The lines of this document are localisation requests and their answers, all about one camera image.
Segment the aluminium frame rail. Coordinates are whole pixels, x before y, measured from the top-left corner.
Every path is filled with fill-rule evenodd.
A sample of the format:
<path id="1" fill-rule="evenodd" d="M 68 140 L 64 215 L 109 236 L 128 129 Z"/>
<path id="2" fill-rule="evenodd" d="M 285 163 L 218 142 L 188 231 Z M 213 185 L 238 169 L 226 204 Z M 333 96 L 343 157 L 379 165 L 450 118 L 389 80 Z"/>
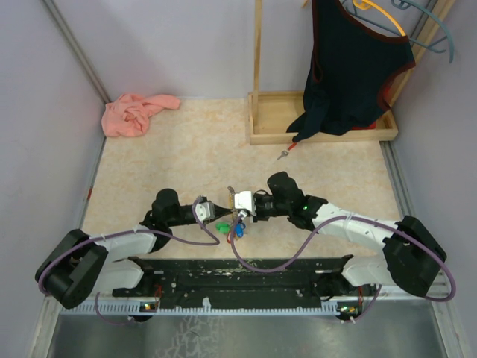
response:
<path id="1" fill-rule="evenodd" d="M 445 273 L 440 270 L 435 278 L 434 282 L 431 284 L 427 296 L 430 298 L 444 298 L 450 292 L 449 280 Z M 382 286 L 382 289 L 379 293 L 379 299 L 382 300 L 417 300 L 420 297 L 411 295 L 398 286 Z"/>

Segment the dark navy vest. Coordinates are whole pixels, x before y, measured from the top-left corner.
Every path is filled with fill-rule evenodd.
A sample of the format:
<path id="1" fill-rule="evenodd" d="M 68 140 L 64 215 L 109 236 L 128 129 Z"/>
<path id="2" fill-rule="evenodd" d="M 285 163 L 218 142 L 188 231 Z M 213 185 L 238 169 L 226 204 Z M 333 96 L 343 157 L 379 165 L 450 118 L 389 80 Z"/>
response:
<path id="1" fill-rule="evenodd" d="M 386 90 L 415 66 L 409 38 L 380 34 L 331 0 L 312 2 L 312 31 L 304 112 L 287 128 L 293 142 L 370 128 L 391 108 Z"/>

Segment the key with blue tag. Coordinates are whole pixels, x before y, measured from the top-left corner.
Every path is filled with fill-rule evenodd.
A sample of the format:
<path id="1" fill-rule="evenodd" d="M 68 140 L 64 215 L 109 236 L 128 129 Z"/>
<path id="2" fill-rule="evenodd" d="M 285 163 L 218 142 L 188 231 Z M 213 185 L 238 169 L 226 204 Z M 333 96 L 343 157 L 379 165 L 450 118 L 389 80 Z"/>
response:
<path id="1" fill-rule="evenodd" d="M 244 236 L 244 232 L 245 232 L 245 228 L 246 228 L 246 224 L 243 223 L 243 222 L 240 222 L 238 223 L 236 226 L 235 226 L 235 233 L 234 233 L 234 237 L 235 238 L 242 238 Z"/>

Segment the key with red tag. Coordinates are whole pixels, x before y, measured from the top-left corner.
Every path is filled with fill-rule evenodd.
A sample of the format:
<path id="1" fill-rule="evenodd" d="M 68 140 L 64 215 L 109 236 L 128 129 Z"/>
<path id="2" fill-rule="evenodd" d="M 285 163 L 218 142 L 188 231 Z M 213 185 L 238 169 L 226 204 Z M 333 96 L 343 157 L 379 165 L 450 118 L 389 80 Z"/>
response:
<path id="1" fill-rule="evenodd" d="M 283 150 L 280 155 L 278 156 L 277 160 L 281 160 L 282 158 L 284 157 L 287 157 L 289 154 L 290 154 L 290 151 L 292 149 L 294 149 L 296 147 L 297 143 L 296 142 L 293 142 L 292 144 L 290 144 L 289 147 L 287 147 L 286 150 Z"/>

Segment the pink crumpled cloth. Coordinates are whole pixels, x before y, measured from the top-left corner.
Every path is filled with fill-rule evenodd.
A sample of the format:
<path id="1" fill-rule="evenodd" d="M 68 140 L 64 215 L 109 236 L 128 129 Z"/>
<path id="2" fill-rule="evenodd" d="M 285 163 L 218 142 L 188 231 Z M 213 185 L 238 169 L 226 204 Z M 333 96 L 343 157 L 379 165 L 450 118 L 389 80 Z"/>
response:
<path id="1" fill-rule="evenodd" d="M 181 100 L 172 95 L 143 97 L 125 93 L 105 105 L 101 127 L 106 137 L 138 137 L 148 132 L 150 118 L 164 110 L 178 110 Z"/>

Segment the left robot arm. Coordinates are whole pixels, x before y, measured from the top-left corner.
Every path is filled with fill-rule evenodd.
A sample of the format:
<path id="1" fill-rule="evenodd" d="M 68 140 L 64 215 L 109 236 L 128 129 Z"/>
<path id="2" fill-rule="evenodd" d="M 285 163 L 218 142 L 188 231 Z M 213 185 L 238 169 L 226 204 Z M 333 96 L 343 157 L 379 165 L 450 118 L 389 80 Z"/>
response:
<path id="1" fill-rule="evenodd" d="M 181 239 L 173 227 L 207 224 L 232 213 L 228 207 L 199 196 L 192 204 L 182 205 L 173 189 L 160 190 L 144 219 L 134 228 L 91 237 L 81 229 L 69 231 L 35 274 L 39 290 L 71 309 L 90 295 L 131 289 L 145 296 L 155 287 L 155 278 L 137 262 L 140 254 L 163 248 L 169 241 Z"/>

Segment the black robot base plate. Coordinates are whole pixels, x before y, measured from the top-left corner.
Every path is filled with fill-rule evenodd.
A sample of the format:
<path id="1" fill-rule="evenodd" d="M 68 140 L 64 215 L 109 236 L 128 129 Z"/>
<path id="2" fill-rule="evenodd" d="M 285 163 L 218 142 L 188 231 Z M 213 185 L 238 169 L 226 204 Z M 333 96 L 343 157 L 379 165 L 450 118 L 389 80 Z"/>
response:
<path id="1" fill-rule="evenodd" d="M 376 288 L 356 288 L 341 272 L 349 256 L 301 258 L 282 271 L 275 259 L 238 260 L 160 259 L 135 262 L 145 270 L 132 289 L 113 290 L 115 298 L 155 297 L 164 309 L 199 308 L 207 298 L 214 309 L 319 308 L 323 302 L 350 296 L 372 296 Z"/>

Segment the teal clothes hanger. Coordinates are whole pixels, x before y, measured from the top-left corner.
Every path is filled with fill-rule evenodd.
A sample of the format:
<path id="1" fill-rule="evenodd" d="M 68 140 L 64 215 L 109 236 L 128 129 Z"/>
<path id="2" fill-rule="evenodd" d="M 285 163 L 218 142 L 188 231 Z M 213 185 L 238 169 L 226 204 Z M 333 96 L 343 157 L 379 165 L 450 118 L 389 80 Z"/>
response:
<path id="1" fill-rule="evenodd" d="M 426 1 L 424 5 L 416 1 L 392 1 L 391 4 L 399 10 L 413 8 L 421 12 L 410 38 L 416 63 L 422 60 L 426 52 L 445 54 L 449 63 L 454 61 L 455 44 L 444 20 L 455 1 Z"/>

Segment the green key tag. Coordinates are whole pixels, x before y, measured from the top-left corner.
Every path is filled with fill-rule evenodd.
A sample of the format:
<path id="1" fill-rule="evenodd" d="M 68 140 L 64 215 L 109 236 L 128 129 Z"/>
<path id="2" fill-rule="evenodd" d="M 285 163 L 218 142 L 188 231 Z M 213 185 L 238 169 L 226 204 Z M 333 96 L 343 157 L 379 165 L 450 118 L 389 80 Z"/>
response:
<path id="1" fill-rule="evenodd" d="M 230 232 L 230 224 L 228 222 L 218 222 L 215 225 L 215 229 L 222 234 L 228 234 Z"/>

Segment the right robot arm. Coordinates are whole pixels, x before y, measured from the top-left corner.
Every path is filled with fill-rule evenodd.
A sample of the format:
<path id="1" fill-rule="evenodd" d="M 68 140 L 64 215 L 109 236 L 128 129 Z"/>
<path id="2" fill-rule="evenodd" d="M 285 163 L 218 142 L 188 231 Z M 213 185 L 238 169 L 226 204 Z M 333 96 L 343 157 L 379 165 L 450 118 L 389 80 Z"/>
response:
<path id="1" fill-rule="evenodd" d="M 364 246 L 372 257 L 351 257 L 333 276 L 334 289 L 350 295 L 359 286 L 395 285 L 427 297 L 447 255 L 425 225 L 413 216 L 394 222 L 372 219 L 306 195 L 287 172 L 268 179 L 269 191 L 254 193 L 256 221 L 284 216 L 295 227 L 337 236 Z"/>

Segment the wooden clothes rack base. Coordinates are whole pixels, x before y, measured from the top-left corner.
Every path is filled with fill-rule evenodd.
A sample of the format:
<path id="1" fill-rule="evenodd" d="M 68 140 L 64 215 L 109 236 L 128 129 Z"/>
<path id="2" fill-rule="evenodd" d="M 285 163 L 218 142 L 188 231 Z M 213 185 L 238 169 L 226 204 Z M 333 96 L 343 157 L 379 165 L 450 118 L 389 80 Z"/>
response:
<path id="1" fill-rule="evenodd" d="M 417 39 L 398 21 L 399 36 L 388 37 L 361 23 L 341 1 L 312 2 L 313 46 L 302 92 L 260 92 L 262 2 L 256 2 L 254 87 L 249 95 L 250 142 L 253 145 L 315 142 L 391 141 L 398 134 L 391 108 L 425 50 L 434 51 L 437 30 L 445 35 L 449 57 L 452 36 L 443 23 L 453 3 L 438 1 Z"/>

